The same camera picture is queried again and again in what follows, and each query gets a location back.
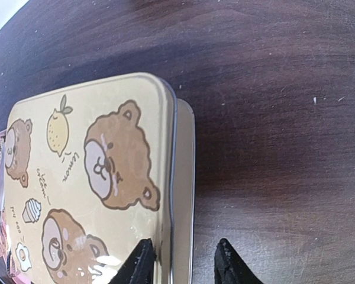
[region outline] lemon leaf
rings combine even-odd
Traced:
[[[70,114],[71,112],[73,111],[73,108],[70,106],[66,106],[64,109],[63,109],[63,111],[62,111],[62,113],[63,114]]]
[[[62,100],[60,101],[60,111],[63,112],[66,107],[67,97],[66,94],[63,95]]]

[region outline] beige tin box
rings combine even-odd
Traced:
[[[21,101],[5,145],[9,241],[29,280],[108,283],[151,238],[154,283],[191,282],[193,112],[162,80],[137,73]]]

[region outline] cartoon bear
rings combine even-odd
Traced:
[[[30,158],[31,120],[16,120],[7,131],[5,140],[5,168],[9,176],[20,180],[23,188],[28,187],[28,164]]]
[[[108,256],[104,242],[86,235],[83,227],[63,209],[52,209],[43,223],[42,257],[53,281],[91,283],[102,274],[101,256]]]
[[[85,170],[92,191],[108,208],[125,210],[139,201],[157,211],[160,192],[150,179],[150,146],[138,126],[141,111],[134,101],[102,115],[88,128]]]

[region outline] wood grain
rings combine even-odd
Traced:
[[[355,0],[30,1],[0,32],[0,130],[138,71],[195,111],[194,283],[221,237],[264,283],[355,283]]]

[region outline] lemon illustration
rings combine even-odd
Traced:
[[[66,106],[66,102],[66,95],[63,95],[60,101],[60,111],[54,109],[47,122],[47,144],[50,150],[57,153],[59,157],[69,141],[69,123],[66,115],[73,111],[71,106]]]

